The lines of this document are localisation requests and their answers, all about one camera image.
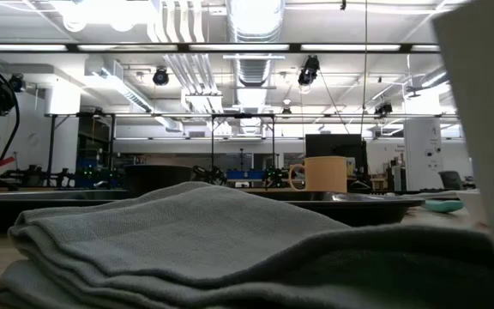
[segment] black cable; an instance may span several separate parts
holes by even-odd
[[[325,85],[325,89],[327,89],[327,94],[329,95],[329,98],[331,99],[331,102],[333,103],[334,109],[336,110],[336,114],[339,115],[340,121],[344,125],[344,129],[346,129],[346,133],[350,134],[350,131],[348,130],[348,127],[346,126],[346,123],[344,122],[344,120],[342,119],[342,116],[340,115],[339,108],[334,103],[333,95],[329,91],[329,87],[327,87],[327,82],[325,82],[325,76],[323,75],[322,69],[319,69],[319,73],[322,76],[323,84]]]
[[[368,38],[368,19],[369,19],[369,4],[367,3],[367,0],[365,0],[365,58],[364,58],[364,96],[363,96],[363,102],[362,102],[362,109],[361,109],[361,130],[359,134],[361,135],[361,142],[364,140],[364,115],[365,115],[365,96],[367,95],[367,41],[369,40]]]
[[[7,141],[7,144],[5,144],[5,148],[3,149],[3,152],[1,153],[0,156],[0,161],[5,159],[5,155],[7,154],[7,150],[9,150],[10,144],[13,142],[15,139],[16,132],[18,131],[18,127],[21,124],[21,112],[18,107],[18,100],[16,99],[15,92],[13,91],[13,88],[10,86],[9,82],[1,75],[0,73],[0,78],[1,80],[9,87],[9,91],[11,93],[11,99],[13,100],[13,103],[15,104],[15,112],[16,112],[16,121],[15,121],[15,127],[13,128],[13,131],[10,133],[9,140]]]

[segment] orange mug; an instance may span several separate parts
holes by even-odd
[[[306,175],[306,188],[295,188],[292,171],[303,168]],[[304,165],[289,167],[289,184],[296,191],[347,192],[346,158],[339,156],[312,157],[304,159]]]

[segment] office chair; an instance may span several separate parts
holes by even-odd
[[[443,187],[447,190],[464,190],[462,185],[462,179],[457,171],[443,171],[439,172],[439,176],[442,178]]]

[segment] ceiling beam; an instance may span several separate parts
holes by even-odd
[[[415,43],[1,43],[0,53],[174,54],[174,53],[301,53],[301,54],[439,54],[433,44]]]

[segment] white pillar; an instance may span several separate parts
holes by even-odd
[[[405,102],[405,113],[438,114],[439,94],[430,90]],[[443,188],[439,172],[443,170],[442,134],[439,118],[408,119],[404,124],[407,189]]]
[[[47,89],[45,93],[48,113],[76,113],[79,112],[81,103],[81,90],[67,83],[66,81]],[[70,172],[75,171],[75,161],[77,157],[77,133],[79,130],[78,118],[57,118],[55,130],[54,148],[52,155],[52,173],[58,173],[63,168],[68,168]]]

